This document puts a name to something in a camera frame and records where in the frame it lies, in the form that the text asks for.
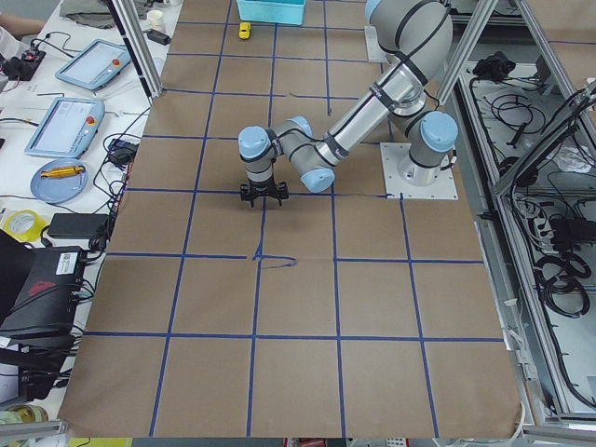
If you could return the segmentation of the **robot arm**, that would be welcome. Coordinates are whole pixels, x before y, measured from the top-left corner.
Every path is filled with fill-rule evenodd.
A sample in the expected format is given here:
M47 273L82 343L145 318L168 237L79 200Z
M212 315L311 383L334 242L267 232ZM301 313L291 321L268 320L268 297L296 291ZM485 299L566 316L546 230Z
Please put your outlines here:
M458 127L451 116L427 106L425 86L452 43L450 9L441 1L369 1L365 17L379 47L393 58L389 67L319 139L302 116L272 128L241 130L238 152L248 177L239 189L241 200L288 198L287 184L274 177L274 163L281 156L288 158L310 192L325 191L335 180L334 167L386 119L411 142L401 174L408 183L428 185L440 171L454 148Z

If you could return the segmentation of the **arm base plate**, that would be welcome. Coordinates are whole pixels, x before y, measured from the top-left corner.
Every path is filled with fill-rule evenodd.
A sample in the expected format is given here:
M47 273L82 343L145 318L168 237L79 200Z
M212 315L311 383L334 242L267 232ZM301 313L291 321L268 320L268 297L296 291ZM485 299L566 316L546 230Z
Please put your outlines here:
M450 159L435 168L421 168L410 159L409 143L380 144L386 196L393 199L457 200Z
M364 38L369 62L387 63L387 55L378 43L376 29L367 25L364 27Z

